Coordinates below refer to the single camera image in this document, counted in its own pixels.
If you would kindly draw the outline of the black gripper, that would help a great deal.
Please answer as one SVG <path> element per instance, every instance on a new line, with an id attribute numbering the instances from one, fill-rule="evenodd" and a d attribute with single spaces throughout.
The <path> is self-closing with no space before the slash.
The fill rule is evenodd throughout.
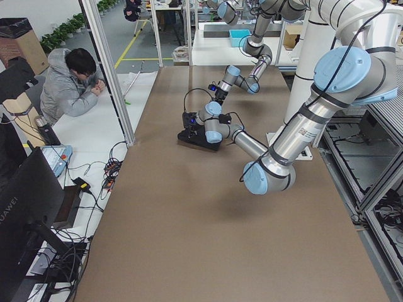
<path id="1" fill-rule="evenodd" d="M 183 120 L 183 133 L 184 134 L 201 134 L 205 132 L 204 126 L 199 125 L 196 122 L 197 113 L 196 112 L 183 112 L 182 120 Z"/>
<path id="2" fill-rule="evenodd" d="M 219 103 L 219 105 L 222 105 L 224 103 L 224 100 L 227 97 L 227 95 L 228 95 L 227 91 L 223 91 L 222 89 L 217 89 L 215 91 L 214 101 Z"/>

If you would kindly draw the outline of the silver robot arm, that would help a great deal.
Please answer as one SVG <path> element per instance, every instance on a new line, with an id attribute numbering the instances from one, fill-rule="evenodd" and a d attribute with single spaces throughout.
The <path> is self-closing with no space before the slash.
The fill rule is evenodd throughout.
<path id="1" fill-rule="evenodd" d="M 259 91 L 259 78 L 271 63 L 272 52 L 263 36 L 275 14 L 297 21 L 310 10 L 335 30 L 340 46 L 313 64 L 313 82 L 306 102 L 288 119 L 269 145 L 222 112 L 230 90 Z M 395 46 L 402 24 L 402 8 L 387 1 L 260 1 L 253 33 L 243 43 L 245 54 L 257 62 L 249 76 L 230 65 L 223 79 L 208 87 L 211 100 L 197 112 L 184 112 L 182 142 L 217 150 L 229 139 L 252 157 L 241 182 L 253 194 L 284 191 L 295 182 L 293 163 L 323 130 L 333 115 L 351 105 L 388 101 L 397 96 Z"/>
<path id="2" fill-rule="evenodd" d="M 241 75 L 238 67 L 228 66 L 223 79 L 218 84 L 212 84 L 209 87 L 215 91 L 213 100 L 222 104 L 232 86 L 238 86 L 249 94 L 259 92 L 259 79 L 273 57 L 270 47 L 263 43 L 268 25 L 276 14 L 280 14 L 287 22 L 297 21 L 303 16 L 306 9 L 306 5 L 298 1 L 260 1 L 257 6 L 253 7 L 252 12 L 256 15 L 253 32 L 241 40 L 239 46 L 242 47 L 243 54 L 256 59 L 257 62 L 247 77 Z"/>

